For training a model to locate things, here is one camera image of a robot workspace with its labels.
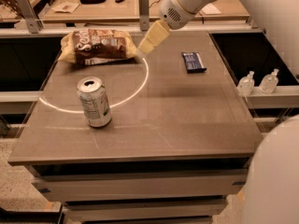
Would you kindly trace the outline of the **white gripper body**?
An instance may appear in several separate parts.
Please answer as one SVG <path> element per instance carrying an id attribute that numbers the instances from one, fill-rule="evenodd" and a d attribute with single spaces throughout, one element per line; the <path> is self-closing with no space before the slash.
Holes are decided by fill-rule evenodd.
<path id="1" fill-rule="evenodd" d="M 164 20 L 172 30 L 184 27 L 194 15 L 186 11 L 178 0 L 163 0 L 159 9 L 159 17 Z"/>

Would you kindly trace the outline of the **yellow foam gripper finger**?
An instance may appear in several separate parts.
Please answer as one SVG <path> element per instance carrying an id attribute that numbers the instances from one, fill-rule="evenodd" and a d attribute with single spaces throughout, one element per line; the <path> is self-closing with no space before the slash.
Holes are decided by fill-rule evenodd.
<path id="1" fill-rule="evenodd" d="M 140 41 L 136 55 L 146 57 L 154 51 L 170 35 L 170 27 L 164 20 L 158 20 L 151 25 L 143 39 Z"/>

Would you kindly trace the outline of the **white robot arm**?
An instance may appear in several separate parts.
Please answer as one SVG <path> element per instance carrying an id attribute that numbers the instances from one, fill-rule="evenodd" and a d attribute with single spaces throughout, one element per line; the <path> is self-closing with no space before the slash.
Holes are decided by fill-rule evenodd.
<path id="1" fill-rule="evenodd" d="M 139 43 L 146 56 L 172 30 L 191 21 L 216 0 L 163 0 L 160 19 Z M 239 0 L 253 19 L 265 45 L 294 77 L 299 66 L 299 0 Z M 299 224 L 299 118 L 275 127 L 258 145 L 244 191 L 242 224 Z"/>

